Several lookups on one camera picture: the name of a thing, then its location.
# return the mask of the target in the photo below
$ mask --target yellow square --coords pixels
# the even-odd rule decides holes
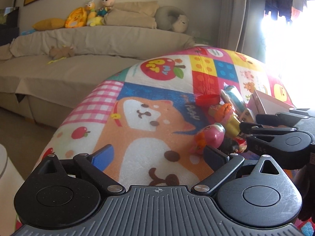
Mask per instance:
[[[212,58],[195,55],[190,55],[189,57],[193,71],[217,76],[215,63]]]
[[[245,68],[248,68],[254,71],[259,71],[259,72],[265,71],[263,67],[263,63],[252,57],[246,56],[238,52],[228,51],[228,50],[226,50],[226,52],[230,55],[234,65],[245,67]]]

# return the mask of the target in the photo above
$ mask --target crosshair marking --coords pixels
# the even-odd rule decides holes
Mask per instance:
[[[156,188],[154,191],[157,193],[161,193],[163,190],[161,188]]]

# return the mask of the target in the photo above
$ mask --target floor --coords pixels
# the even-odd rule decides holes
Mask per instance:
[[[21,176],[26,179],[56,129],[25,121],[22,116],[0,108],[0,144]]]

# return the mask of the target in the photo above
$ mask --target beige sofa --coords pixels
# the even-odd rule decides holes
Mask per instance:
[[[51,46],[75,57],[47,64]],[[0,107],[53,127],[99,83],[143,60],[192,47],[192,37],[156,29],[97,26],[19,36],[0,47]]]

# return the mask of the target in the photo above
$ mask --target pink gingham pattern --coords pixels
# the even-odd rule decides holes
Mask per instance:
[[[69,114],[62,125],[75,122],[105,124],[122,87],[123,83],[119,81],[102,82]]]

